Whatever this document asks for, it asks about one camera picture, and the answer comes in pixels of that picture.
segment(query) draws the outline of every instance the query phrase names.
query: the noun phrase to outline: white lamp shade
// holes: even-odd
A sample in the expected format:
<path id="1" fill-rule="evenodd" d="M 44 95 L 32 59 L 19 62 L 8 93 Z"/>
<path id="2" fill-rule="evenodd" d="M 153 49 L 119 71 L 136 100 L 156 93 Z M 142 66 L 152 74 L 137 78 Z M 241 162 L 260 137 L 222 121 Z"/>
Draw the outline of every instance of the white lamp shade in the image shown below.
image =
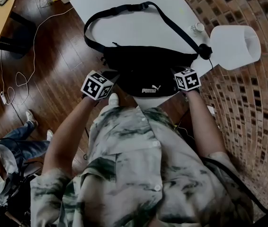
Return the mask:
<path id="1" fill-rule="evenodd" d="M 233 70 L 260 59 L 260 42 L 250 26 L 217 26 L 211 32 L 210 41 L 215 60 L 226 70 Z"/>

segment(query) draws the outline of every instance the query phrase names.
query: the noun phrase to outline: white tabletop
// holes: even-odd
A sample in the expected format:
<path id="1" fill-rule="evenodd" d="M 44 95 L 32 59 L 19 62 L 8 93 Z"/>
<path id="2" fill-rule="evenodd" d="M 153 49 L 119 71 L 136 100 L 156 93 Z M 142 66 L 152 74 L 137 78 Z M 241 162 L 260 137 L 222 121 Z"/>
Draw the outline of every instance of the white tabletop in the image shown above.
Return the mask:
<path id="1" fill-rule="evenodd" d="M 123 4 L 138 4 L 152 1 L 180 28 L 188 31 L 188 27 L 199 22 L 198 18 L 185 2 L 185 0 L 71 0 L 76 12 L 84 23 L 97 12 L 117 7 Z M 91 34 L 97 42 L 105 46 L 114 46 L 112 42 L 119 45 L 142 45 L 157 46 L 183 53 L 195 53 L 195 51 L 176 34 L 160 17 L 157 10 L 150 6 L 147 10 L 140 12 L 125 12 L 115 17 L 103 18 L 89 27 Z M 206 32 L 202 32 L 192 39 L 197 45 L 210 44 Z M 201 77 L 211 68 L 209 61 L 198 57 L 191 66 Z M 137 104 L 141 108 L 156 107 L 168 100 L 169 97 L 161 98 L 137 98 Z"/>

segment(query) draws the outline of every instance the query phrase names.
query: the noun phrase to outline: seated person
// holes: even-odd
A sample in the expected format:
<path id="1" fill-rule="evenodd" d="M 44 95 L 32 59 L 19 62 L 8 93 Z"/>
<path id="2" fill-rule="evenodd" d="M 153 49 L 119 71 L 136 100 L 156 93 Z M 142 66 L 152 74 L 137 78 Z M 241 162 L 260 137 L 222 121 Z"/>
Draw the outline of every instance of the seated person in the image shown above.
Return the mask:
<path id="1" fill-rule="evenodd" d="M 95 101 L 85 97 L 61 124 L 31 182 L 31 225 L 73 227 L 238 227 L 253 223 L 222 135 L 201 96 L 187 92 L 196 154 L 159 108 L 109 105 L 89 134 L 88 165 L 71 178 L 72 161 Z"/>
<path id="2" fill-rule="evenodd" d="M 12 130 L 5 138 L 0 140 L 0 195 L 6 195 L 12 184 L 13 174 L 16 174 L 29 159 L 42 156 L 48 149 L 53 133 L 47 132 L 47 140 L 28 141 L 26 140 L 38 122 L 30 111 L 26 111 L 27 122 L 24 126 Z"/>

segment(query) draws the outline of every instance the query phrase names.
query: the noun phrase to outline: brick wall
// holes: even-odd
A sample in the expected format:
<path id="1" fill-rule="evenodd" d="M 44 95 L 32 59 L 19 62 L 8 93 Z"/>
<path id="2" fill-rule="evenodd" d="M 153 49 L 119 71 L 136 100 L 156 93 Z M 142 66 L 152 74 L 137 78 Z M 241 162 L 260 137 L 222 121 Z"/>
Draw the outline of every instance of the brick wall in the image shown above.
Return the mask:
<path id="1" fill-rule="evenodd" d="M 261 59 L 240 69 L 215 67 L 202 77 L 201 95 L 216 110 L 228 152 L 241 178 L 268 208 L 268 0 L 186 0 L 208 34 L 217 25 L 249 25 Z"/>

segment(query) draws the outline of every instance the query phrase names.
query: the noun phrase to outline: fanny pack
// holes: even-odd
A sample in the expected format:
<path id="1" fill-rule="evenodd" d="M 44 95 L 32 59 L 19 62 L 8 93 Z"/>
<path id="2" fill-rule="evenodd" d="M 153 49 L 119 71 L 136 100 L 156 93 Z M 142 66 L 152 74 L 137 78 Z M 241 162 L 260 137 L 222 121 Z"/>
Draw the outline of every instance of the fanny pack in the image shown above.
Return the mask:
<path id="1" fill-rule="evenodd" d="M 185 54 L 155 46 L 121 46 L 106 47 L 86 36 L 89 25 L 97 19 L 116 16 L 123 11 L 142 11 L 153 5 L 163 21 L 183 38 L 196 52 Z M 117 84 L 128 94 L 136 97 L 172 96 L 179 91 L 174 74 L 190 67 L 198 57 L 208 60 L 212 53 L 206 44 L 197 45 L 178 25 L 170 20 L 153 2 L 126 4 L 94 14 L 84 27 L 86 44 L 103 53 L 105 63 L 110 69 L 117 70 L 120 76 Z"/>

